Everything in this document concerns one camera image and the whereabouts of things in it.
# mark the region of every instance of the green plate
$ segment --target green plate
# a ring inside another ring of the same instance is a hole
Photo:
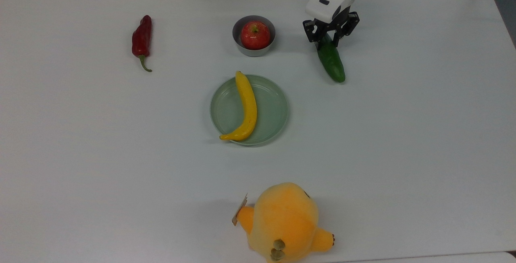
[[[289,107],[285,94],[276,83],[259,75],[246,76],[253,88],[258,108],[256,127],[249,138],[231,142],[253,146],[267,142],[281,132],[289,116]],[[210,116],[221,134],[233,132],[242,123],[243,107],[235,78],[223,83],[215,91],[210,105]]]

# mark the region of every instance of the stuffed animal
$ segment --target stuffed animal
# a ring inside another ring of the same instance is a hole
[[[326,252],[335,241],[332,233],[317,228],[319,213],[313,199],[291,182],[269,187],[254,208],[242,206],[236,219],[247,233],[250,248],[267,263],[287,263],[310,252]]]

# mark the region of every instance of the cucumber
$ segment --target cucumber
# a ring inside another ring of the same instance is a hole
[[[341,57],[330,35],[326,34],[322,40],[319,41],[319,44],[321,46],[320,49],[317,50],[317,55],[319,55],[319,60],[328,75],[330,75],[334,81],[337,81],[337,83],[345,81],[346,75],[344,74],[344,66],[342,65]]]

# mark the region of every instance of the banana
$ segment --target banana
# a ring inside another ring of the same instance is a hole
[[[243,106],[243,121],[242,124],[233,132],[219,136],[221,140],[241,141],[247,139],[256,126],[256,118],[258,116],[258,109],[256,108],[256,99],[254,99],[254,92],[251,83],[240,71],[235,75],[236,88],[240,94]]]

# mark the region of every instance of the red apple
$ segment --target red apple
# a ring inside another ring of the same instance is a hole
[[[270,32],[267,25],[260,21],[247,22],[240,34],[242,45],[250,50],[265,48],[270,42]]]

